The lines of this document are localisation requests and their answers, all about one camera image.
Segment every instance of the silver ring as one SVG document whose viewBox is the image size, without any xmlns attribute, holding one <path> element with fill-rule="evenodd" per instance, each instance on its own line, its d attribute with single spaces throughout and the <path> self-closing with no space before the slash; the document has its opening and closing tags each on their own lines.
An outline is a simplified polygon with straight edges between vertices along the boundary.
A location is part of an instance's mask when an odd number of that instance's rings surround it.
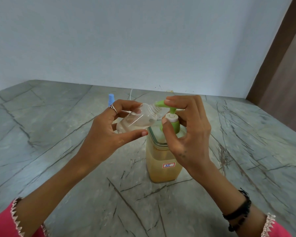
<svg viewBox="0 0 296 237">
<path fill-rule="evenodd" d="M 116 112 L 116 115 L 118 114 L 118 113 L 117 113 L 117 110 L 115 109 L 115 107 L 113 106 L 113 104 L 110 105 L 109 108 L 112 108 L 112 109 Z"/>
</svg>

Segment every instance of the blue cap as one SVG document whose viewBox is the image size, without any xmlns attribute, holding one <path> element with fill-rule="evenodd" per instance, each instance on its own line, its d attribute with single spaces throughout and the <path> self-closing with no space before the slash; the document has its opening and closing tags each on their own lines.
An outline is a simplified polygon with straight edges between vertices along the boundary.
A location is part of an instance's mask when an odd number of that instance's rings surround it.
<svg viewBox="0 0 296 237">
<path fill-rule="evenodd" d="M 114 94 L 109 94 L 109 106 L 114 103 Z"/>
</svg>

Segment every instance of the right hand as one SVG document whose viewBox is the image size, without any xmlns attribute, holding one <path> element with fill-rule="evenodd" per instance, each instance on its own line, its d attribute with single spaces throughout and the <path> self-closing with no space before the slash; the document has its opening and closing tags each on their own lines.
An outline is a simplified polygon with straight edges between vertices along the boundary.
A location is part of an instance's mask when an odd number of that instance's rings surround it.
<svg viewBox="0 0 296 237">
<path fill-rule="evenodd" d="M 207 119 L 202 99 L 195 96 L 168 96 L 164 103 L 177 111 L 179 120 L 186 127 L 186 135 L 177 138 L 170 121 L 162 119 L 163 133 L 170 151 L 193 177 L 205 171 L 211 164 L 209 159 L 209 136 L 211 126 Z"/>
</svg>

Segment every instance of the gray marble surface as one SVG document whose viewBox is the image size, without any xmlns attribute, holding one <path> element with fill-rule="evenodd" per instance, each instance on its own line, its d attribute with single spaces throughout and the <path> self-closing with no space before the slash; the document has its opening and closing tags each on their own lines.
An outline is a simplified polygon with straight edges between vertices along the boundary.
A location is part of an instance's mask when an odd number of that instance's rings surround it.
<svg viewBox="0 0 296 237">
<path fill-rule="evenodd" d="M 0 211 L 76 154 L 109 93 L 127 99 L 130 89 L 32 80 L 0 91 Z M 132 91 L 145 103 L 173 94 Z M 212 161 L 296 236 L 296 133 L 246 100 L 202 99 Z M 184 169 L 150 182 L 145 147 L 144 138 L 127 144 L 77 184 L 47 219 L 51 236 L 235 236 Z"/>
</svg>

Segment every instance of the pink sleeve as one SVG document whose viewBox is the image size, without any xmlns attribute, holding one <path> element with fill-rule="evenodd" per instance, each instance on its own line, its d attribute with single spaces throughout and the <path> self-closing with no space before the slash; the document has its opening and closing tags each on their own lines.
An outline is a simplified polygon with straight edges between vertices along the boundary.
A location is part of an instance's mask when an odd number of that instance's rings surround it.
<svg viewBox="0 0 296 237">
<path fill-rule="evenodd" d="M 23 237 L 22 227 L 18 227 L 20 221 L 16 221 L 15 206 L 20 199 L 15 199 L 0 213 L 0 237 Z M 41 226 L 32 237 L 47 237 L 47 233 Z"/>
<path fill-rule="evenodd" d="M 292 235 L 275 221 L 275 215 L 268 213 L 261 237 L 292 237 Z"/>
</svg>

